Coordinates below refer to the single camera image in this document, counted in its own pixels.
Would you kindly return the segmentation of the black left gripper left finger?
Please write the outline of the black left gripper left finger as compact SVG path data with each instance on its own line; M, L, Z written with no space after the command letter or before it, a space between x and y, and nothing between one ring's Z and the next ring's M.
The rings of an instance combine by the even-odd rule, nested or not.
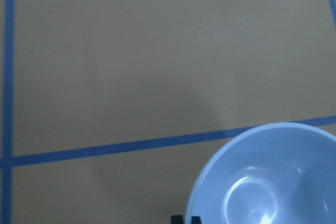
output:
M184 224L184 219L182 215L172 215L171 224Z

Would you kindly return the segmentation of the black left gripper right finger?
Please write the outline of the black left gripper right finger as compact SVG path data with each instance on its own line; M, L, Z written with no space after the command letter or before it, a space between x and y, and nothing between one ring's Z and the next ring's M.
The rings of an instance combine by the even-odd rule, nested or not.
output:
M200 216L192 216L191 217L191 224L201 224Z

